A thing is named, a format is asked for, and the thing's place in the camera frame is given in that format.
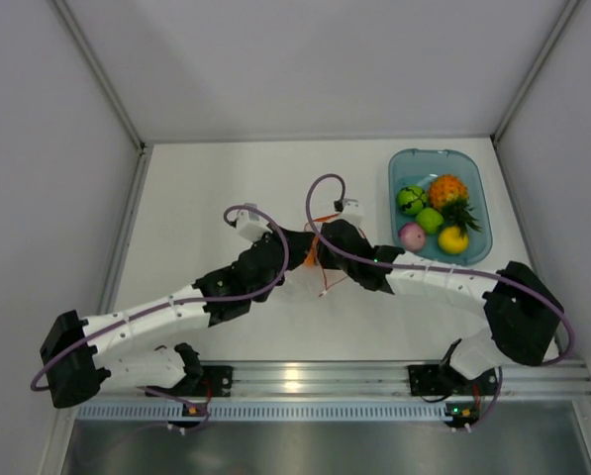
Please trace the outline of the clear zip top bag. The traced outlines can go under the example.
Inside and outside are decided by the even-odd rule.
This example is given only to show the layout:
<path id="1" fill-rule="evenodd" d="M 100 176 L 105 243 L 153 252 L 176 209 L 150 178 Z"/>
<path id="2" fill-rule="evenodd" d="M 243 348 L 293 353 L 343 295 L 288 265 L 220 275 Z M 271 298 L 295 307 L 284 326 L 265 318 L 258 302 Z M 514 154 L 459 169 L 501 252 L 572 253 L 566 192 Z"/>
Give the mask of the clear zip top bag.
<path id="1" fill-rule="evenodd" d="M 313 237 L 312 244 L 317 247 L 318 238 L 316 236 Z M 286 273 L 284 283 L 275 288 L 274 295 L 286 303 L 312 301 L 325 297 L 331 289 L 347 279 L 348 276 L 344 272 L 326 269 L 319 260 L 315 267 L 306 267 L 302 263 Z"/>

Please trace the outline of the purple toy onion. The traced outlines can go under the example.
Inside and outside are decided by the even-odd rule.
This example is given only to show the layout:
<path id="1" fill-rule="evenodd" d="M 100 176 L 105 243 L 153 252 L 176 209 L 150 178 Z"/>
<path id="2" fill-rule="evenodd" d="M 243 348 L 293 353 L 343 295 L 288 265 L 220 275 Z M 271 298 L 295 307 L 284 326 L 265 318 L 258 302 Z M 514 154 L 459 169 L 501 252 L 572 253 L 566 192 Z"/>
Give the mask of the purple toy onion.
<path id="1" fill-rule="evenodd" d="M 417 252 L 424 248 L 427 235 L 416 223 L 407 223 L 398 232 L 399 241 L 406 250 Z"/>

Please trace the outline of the green watermelon toy ball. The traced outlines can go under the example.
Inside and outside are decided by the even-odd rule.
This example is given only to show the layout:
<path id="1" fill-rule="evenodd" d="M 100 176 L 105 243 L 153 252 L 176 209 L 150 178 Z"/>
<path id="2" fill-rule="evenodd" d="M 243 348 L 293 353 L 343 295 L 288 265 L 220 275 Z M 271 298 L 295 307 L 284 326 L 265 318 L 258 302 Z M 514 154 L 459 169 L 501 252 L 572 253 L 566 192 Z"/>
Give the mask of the green watermelon toy ball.
<path id="1" fill-rule="evenodd" d="M 426 208 L 428 195 L 422 187 L 409 185 L 398 191 L 396 204 L 402 214 L 416 216 Z"/>

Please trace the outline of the green toy apple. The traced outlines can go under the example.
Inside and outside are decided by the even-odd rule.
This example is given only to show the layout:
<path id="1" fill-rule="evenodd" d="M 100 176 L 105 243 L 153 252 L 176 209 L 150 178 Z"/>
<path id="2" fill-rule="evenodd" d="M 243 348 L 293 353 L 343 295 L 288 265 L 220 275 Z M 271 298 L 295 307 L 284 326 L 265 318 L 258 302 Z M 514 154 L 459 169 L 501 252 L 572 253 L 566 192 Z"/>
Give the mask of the green toy apple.
<path id="1" fill-rule="evenodd" d="M 444 218 L 438 210 L 425 208 L 415 217 L 415 222 L 426 234 L 433 235 L 443 225 Z"/>

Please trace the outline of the yellow toy lemon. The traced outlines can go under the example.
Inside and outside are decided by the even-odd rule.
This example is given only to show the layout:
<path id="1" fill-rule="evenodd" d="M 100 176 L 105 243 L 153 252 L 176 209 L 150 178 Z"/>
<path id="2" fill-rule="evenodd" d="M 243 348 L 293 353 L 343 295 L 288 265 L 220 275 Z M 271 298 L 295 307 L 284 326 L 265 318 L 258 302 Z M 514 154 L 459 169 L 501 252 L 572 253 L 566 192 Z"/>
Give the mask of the yellow toy lemon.
<path id="1" fill-rule="evenodd" d="M 438 236 L 440 250 L 449 255 L 462 254 L 468 249 L 469 243 L 469 234 L 457 226 L 444 228 Z"/>

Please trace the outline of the orange toy pineapple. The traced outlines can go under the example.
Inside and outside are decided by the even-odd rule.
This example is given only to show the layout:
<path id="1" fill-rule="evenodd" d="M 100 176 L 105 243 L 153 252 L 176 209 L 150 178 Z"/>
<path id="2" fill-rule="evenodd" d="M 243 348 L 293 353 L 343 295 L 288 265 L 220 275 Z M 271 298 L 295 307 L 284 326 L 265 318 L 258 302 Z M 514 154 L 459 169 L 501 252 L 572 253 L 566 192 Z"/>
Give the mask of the orange toy pineapple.
<path id="1" fill-rule="evenodd" d="M 455 175 L 445 174 L 435 178 L 428 189 L 428 199 L 432 208 L 438 210 L 451 226 L 482 232 L 478 219 L 473 215 L 467 186 Z"/>

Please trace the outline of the orange toy ball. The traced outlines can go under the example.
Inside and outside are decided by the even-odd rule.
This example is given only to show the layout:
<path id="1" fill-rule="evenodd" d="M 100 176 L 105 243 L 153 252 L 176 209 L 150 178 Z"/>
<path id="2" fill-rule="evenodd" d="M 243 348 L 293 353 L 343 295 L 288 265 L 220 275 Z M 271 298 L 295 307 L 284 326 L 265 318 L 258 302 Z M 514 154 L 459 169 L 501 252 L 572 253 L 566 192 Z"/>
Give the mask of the orange toy ball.
<path id="1" fill-rule="evenodd" d="M 315 267 L 318 265 L 317 248 L 314 244 L 311 245 L 303 264 L 306 267 Z"/>

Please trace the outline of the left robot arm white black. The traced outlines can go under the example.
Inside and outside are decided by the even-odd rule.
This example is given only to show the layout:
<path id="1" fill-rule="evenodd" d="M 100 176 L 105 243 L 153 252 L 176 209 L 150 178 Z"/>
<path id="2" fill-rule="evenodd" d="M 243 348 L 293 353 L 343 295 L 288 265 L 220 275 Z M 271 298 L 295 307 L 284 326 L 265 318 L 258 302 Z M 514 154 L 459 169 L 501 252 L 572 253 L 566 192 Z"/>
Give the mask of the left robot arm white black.
<path id="1" fill-rule="evenodd" d="M 285 272 L 303 264 L 313 239 L 309 232 L 278 229 L 232 264 L 154 302 L 101 316 L 59 315 L 41 346 L 44 367 L 38 374 L 53 406 L 70 408 L 102 390 L 132 387 L 195 393 L 203 370 L 187 335 L 266 301 Z"/>

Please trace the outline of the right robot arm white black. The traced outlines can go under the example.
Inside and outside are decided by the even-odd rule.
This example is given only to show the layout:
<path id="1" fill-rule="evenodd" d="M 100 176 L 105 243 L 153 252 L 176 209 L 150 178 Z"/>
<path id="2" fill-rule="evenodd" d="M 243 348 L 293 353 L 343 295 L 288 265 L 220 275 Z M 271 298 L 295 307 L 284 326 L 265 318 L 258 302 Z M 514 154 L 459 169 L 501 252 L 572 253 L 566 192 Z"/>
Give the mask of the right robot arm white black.
<path id="1" fill-rule="evenodd" d="M 455 340 L 439 363 L 438 382 L 448 393 L 464 392 L 504 364 L 548 362 L 562 308 L 521 262 L 494 273 L 445 265 L 400 247 L 372 245 L 343 219 L 321 226 L 316 249 L 323 266 L 339 268 L 368 291 L 419 296 L 485 319 L 484 329 Z"/>

